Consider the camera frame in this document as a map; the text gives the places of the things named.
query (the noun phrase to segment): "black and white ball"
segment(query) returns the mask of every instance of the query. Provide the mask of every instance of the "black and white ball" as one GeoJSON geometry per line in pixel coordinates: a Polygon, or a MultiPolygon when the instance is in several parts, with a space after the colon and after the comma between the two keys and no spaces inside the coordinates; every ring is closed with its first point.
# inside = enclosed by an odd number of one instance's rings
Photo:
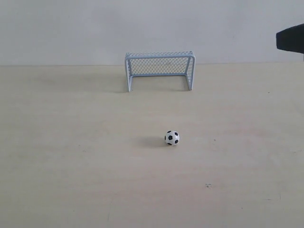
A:
{"type": "Polygon", "coordinates": [[[170,146],[175,146],[180,141],[180,135],[176,131],[168,131],[165,135],[165,141],[170,146]]]}

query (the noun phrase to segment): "beige tabletop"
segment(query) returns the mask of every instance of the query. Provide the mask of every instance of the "beige tabletop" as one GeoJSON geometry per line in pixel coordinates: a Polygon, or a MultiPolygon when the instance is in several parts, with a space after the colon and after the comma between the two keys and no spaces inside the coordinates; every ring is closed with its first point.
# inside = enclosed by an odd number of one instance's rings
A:
{"type": "Polygon", "coordinates": [[[1,228],[303,228],[304,64],[0,67],[0,145],[1,228]]]}

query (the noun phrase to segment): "white goal frame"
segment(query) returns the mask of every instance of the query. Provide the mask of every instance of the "white goal frame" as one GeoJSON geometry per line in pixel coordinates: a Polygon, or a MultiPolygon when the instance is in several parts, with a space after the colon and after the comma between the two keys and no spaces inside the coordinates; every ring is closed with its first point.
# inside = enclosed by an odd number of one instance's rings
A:
{"type": "Polygon", "coordinates": [[[185,76],[189,90],[193,89],[195,55],[193,51],[126,53],[124,59],[128,90],[134,77],[185,76]]]}

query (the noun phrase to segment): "white wall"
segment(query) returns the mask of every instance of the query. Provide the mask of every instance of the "white wall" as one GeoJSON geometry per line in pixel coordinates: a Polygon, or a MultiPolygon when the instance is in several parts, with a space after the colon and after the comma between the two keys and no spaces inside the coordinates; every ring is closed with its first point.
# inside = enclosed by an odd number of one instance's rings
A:
{"type": "Polygon", "coordinates": [[[275,41],[303,12],[303,0],[1,0],[0,65],[116,65],[126,52],[176,50],[198,63],[302,61],[275,41]]]}

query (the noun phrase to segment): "crossbar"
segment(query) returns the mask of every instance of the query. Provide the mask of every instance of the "crossbar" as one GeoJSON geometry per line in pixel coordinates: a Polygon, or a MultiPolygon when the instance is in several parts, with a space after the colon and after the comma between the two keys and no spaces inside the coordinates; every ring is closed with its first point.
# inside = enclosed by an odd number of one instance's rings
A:
{"type": "Polygon", "coordinates": [[[126,53],[124,63],[129,92],[133,77],[147,76],[185,76],[189,90],[193,89],[195,56],[192,51],[126,53]]]}

